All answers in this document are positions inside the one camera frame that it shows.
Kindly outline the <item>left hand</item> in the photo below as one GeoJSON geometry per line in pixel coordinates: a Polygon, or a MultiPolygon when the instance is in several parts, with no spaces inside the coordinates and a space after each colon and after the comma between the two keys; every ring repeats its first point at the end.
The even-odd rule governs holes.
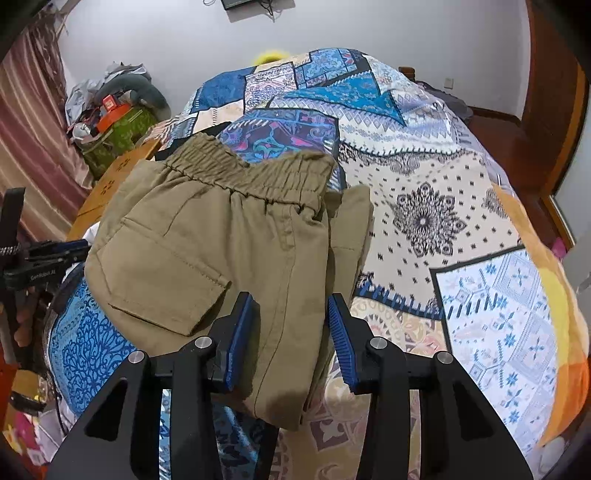
{"type": "Polygon", "coordinates": [[[12,341],[18,347],[28,347],[33,340],[33,324],[35,311],[37,310],[39,292],[35,287],[20,291],[15,294],[14,306],[16,309],[15,320],[17,327],[14,333],[10,331],[8,323],[8,292],[1,293],[1,345],[4,353],[13,348],[12,341]]]}

